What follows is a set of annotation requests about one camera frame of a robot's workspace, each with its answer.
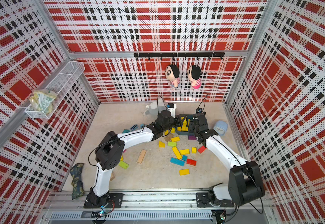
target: metal vent grille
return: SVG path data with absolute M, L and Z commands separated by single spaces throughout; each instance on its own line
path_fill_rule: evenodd
M 151 219 L 211 219 L 210 210 L 169 210 L 169 211 L 114 211 L 107 220 L 151 220 Z M 90 219 L 90 212 L 54 212 L 50 220 Z

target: plastic snack bag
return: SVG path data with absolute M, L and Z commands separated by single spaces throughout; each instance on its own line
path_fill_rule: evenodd
M 50 90 L 35 90 L 33 94 L 29 101 L 35 111 L 42 111 L 45 114 L 52 112 L 52 101 L 57 98 L 57 93 Z

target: plush doll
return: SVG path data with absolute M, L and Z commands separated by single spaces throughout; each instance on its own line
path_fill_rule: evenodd
M 187 77 L 191 82 L 191 86 L 194 89 L 198 89 L 201 86 L 201 68 L 196 65 L 191 65 L 187 70 Z
M 168 65 L 165 69 L 165 76 L 170 81 L 170 85 L 177 88 L 180 85 L 179 68 L 176 65 Z

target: concrete floor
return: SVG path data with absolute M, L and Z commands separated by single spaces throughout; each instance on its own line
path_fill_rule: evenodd
M 114 131 L 121 133 L 134 124 L 149 124 L 156 117 L 144 116 L 146 103 L 119 103 L 101 104 L 93 119 L 88 133 L 82 143 L 80 151 L 74 163 L 84 163 L 82 181 L 84 190 L 94 185 L 97 175 L 97 168 L 89 165 L 88 155 L 98 146 L 107 132 Z M 175 114 L 193 114 L 199 105 L 198 102 L 178 102 Z M 228 123 L 226 114 L 221 102 L 207 102 L 205 106 L 206 118 L 209 128 L 212 128 L 217 120 Z M 124 162 L 129 164 L 127 170 L 117 166 L 113 170 L 115 179 L 110 181 L 110 189 L 178 189 L 178 188 L 206 188 L 228 180 L 228 170 L 209 150 L 202 154 L 191 153 L 192 147 L 199 149 L 196 140 L 188 140 L 187 136 L 179 136 L 177 144 L 179 150 L 190 149 L 188 158 L 197 161 L 196 166 L 185 164 L 184 167 L 170 163 L 170 158 L 175 157 L 172 147 L 167 146 L 167 142 L 161 137 L 156 141 L 142 143 L 128 148 L 124 153 Z M 230 127 L 224 136 L 223 141 L 239 154 Z M 159 148 L 159 141 L 166 143 L 165 148 Z M 147 150 L 142 164 L 136 163 L 141 150 Z M 95 154 L 90 156 L 90 162 L 95 164 Z M 188 168 L 189 175 L 180 176 L 179 170 Z M 63 191 L 72 191 L 72 177 L 69 175 Z

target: perforated metal panel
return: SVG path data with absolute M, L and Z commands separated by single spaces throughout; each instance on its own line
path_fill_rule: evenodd
M 34 223 L 68 175 L 97 107 L 77 80 L 52 117 L 26 119 L 0 149 L 0 223 Z
M 325 223 L 325 1 L 279 1 L 231 110 L 284 223 Z
M 44 0 L 73 52 L 246 50 L 266 1 Z
M 242 57 L 175 58 L 179 67 L 181 84 L 172 89 L 165 77 L 165 68 L 172 58 L 81 58 L 84 74 L 100 101 L 201 100 L 224 101 L 241 65 Z M 192 89 L 187 78 L 190 65 L 201 67 L 202 85 Z
M 32 1 L 0 1 L 0 128 L 64 59 Z

